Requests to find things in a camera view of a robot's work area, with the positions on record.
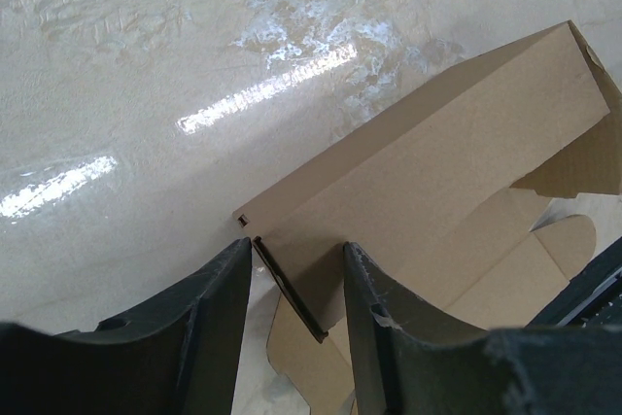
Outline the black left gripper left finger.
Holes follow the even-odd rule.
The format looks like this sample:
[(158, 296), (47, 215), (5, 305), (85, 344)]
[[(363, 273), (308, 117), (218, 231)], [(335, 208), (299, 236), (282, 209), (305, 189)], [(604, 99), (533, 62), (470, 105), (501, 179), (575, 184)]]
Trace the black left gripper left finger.
[(230, 413), (251, 276), (243, 238), (93, 331), (2, 323), (2, 413)]

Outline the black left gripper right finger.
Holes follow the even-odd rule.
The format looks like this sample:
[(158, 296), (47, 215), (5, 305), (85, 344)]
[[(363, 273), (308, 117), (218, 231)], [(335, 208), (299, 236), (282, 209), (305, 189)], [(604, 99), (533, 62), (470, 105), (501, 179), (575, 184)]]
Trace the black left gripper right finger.
[(362, 414), (617, 414), (621, 325), (484, 330), (428, 303), (356, 243), (344, 294)]

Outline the brown cardboard paper box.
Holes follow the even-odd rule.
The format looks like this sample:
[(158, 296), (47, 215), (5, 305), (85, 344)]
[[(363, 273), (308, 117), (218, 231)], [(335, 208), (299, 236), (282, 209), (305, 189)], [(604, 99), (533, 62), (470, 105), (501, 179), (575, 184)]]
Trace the brown cardboard paper box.
[(523, 326), (613, 236), (621, 93), (570, 21), (456, 64), (240, 207), (280, 290), (267, 341), (314, 414), (354, 381), (343, 246), (478, 327)]

